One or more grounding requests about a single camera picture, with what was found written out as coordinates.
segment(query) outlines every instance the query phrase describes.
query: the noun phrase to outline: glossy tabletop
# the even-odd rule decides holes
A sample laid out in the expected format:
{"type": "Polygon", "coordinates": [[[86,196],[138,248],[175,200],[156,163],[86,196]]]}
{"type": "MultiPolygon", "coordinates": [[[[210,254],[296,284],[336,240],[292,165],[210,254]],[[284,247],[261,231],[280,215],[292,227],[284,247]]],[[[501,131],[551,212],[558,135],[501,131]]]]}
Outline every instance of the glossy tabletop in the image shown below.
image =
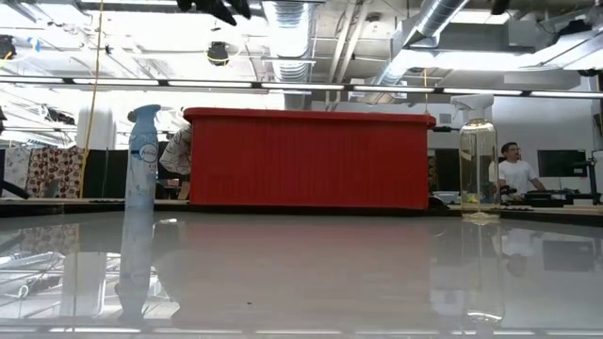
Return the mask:
{"type": "Polygon", "coordinates": [[[603,335],[598,228],[179,212],[0,225],[2,338],[603,335]]]}

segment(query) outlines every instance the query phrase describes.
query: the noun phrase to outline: red container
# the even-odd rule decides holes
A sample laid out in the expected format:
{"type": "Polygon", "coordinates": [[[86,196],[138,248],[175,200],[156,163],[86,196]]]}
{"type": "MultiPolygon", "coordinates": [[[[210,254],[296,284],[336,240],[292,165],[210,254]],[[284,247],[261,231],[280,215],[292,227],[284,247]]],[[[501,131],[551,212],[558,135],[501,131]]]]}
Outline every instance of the red container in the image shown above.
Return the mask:
{"type": "Polygon", "coordinates": [[[189,108],[185,118],[193,204],[427,208],[432,116],[189,108]]]}

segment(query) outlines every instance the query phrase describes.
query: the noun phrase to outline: monitor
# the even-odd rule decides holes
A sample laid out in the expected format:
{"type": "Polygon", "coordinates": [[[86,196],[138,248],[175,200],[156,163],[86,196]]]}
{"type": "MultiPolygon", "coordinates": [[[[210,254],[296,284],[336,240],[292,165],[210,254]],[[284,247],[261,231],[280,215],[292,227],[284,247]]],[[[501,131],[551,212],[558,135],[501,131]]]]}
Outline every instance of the monitor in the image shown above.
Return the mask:
{"type": "Polygon", "coordinates": [[[583,150],[539,150],[538,172],[541,177],[587,177],[586,166],[575,165],[585,161],[583,150]]]}

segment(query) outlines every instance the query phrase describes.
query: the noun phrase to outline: wall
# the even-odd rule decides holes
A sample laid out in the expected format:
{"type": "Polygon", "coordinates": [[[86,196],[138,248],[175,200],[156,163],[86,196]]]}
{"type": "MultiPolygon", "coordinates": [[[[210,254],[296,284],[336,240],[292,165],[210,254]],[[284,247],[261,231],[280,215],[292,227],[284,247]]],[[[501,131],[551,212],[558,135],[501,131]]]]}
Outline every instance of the wall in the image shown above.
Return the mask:
{"type": "MultiPolygon", "coordinates": [[[[583,78],[582,85],[574,90],[589,90],[589,84],[583,78]]],[[[538,150],[586,150],[600,148],[593,125],[594,109],[598,102],[570,99],[533,99],[496,97],[492,108],[493,119],[498,131],[498,147],[505,142],[515,141],[521,148],[523,160],[529,162],[538,172],[538,150]]],[[[312,109],[324,109],[323,102],[313,102],[312,109]]],[[[460,125],[463,114],[456,114],[454,106],[432,104],[429,112],[436,118],[441,113],[456,115],[453,124],[460,125]]],[[[366,105],[358,103],[340,103],[340,111],[383,112],[422,114],[425,105],[366,105]]],[[[458,134],[429,132],[429,147],[458,148],[458,134]]],[[[603,164],[598,165],[599,172],[603,164]]],[[[603,191],[603,173],[598,176],[597,186],[603,191]]],[[[543,184],[550,189],[559,189],[559,179],[542,178],[543,184]]],[[[590,192],[588,178],[562,178],[562,187],[590,192]]]]}

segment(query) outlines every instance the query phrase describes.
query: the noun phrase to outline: yellow cable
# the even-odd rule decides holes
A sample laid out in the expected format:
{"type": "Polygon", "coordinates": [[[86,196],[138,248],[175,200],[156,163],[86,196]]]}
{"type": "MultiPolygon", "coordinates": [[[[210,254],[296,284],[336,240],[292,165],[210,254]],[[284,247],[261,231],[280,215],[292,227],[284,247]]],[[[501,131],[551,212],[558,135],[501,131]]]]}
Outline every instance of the yellow cable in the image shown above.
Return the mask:
{"type": "Polygon", "coordinates": [[[101,68],[101,35],[103,34],[103,7],[105,1],[101,0],[101,6],[98,14],[98,39],[96,41],[96,74],[94,76],[94,87],[92,88],[92,104],[90,105],[90,117],[88,119],[88,128],[86,129],[86,144],[84,146],[84,158],[82,160],[82,171],[79,180],[79,199],[84,197],[84,178],[86,174],[86,165],[88,163],[88,154],[90,153],[90,132],[92,130],[92,120],[94,119],[94,108],[96,105],[96,88],[98,86],[98,74],[101,68]]]}
{"type": "MultiPolygon", "coordinates": [[[[427,69],[423,70],[423,86],[427,87],[427,69]]],[[[427,109],[429,99],[430,95],[425,93],[425,112],[423,114],[430,114],[430,111],[427,109]]]]}
{"type": "Polygon", "coordinates": [[[4,58],[2,59],[2,62],[0,62],[0,69],[2,69],[4,67],[4,63],[8,60],[8,58],[12,56],[12,52],[8,52],[4,58]]]}
{"type": "MultiPolygon", "coordinates": [[[[599,86],[599,81],[601,80],[601,76],[603,75],[598,75],[595,80],[595,84],[596,84],[596,91],[600,92],[601,91],[601,87],[599,86]]],[[[603,111],[599,110],[599,135],[603,136],[603,111]]]]}

